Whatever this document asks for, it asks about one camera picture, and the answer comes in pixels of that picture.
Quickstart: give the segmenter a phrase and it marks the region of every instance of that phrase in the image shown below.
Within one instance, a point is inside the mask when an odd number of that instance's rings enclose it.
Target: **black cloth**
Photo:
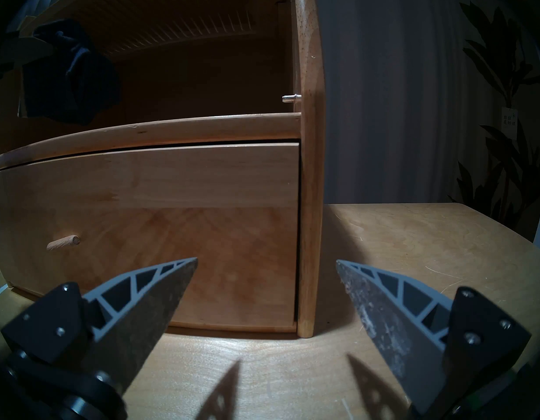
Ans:
[[[52,44],[55,52],[23,66],[27,117],[86,125],[120,101],[113,63],[97,52],[77,21],[41,25],[33,36]]]

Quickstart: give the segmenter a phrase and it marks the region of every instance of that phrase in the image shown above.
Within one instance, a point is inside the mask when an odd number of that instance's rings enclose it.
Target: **wooden table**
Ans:
[[[332,205],[315,337],[165,334],[124,397],[129,418],[208,418],[218,394],[237,419],[400,418],[408,400],[362,330],[336,259],[406,274],[450,298],[471,286],[533,334],[516,368],[540,349],[540,250],[529,241],[460,204]],[[3,292],[0,326],[28,304]]]

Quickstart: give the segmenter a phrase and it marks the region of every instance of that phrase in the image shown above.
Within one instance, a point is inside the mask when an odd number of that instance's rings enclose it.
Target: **wooden dowel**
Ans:
[[[80,238],[76,235],[70,235],[63,237],[61,239],[57,239],[56,241],[52,241],[47,245],[47,251],[54,250],[57,248],[70,246],[70,245],[77,245],[80,243]]]

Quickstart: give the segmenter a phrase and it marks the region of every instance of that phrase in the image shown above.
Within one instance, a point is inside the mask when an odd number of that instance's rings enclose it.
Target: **slatted wooden panel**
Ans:
[[[70,14],[109,58],[199,38],[252,34],[248,0],[78,0]]]

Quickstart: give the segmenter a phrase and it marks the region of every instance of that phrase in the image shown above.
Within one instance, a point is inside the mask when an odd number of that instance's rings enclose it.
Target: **wooden drawer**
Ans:
[[[42,295],[197,256],[173,324],[295,331],[298,143],[146,148],[0,171],[0,268]],[[77,246],[47,251],[77,235]]]

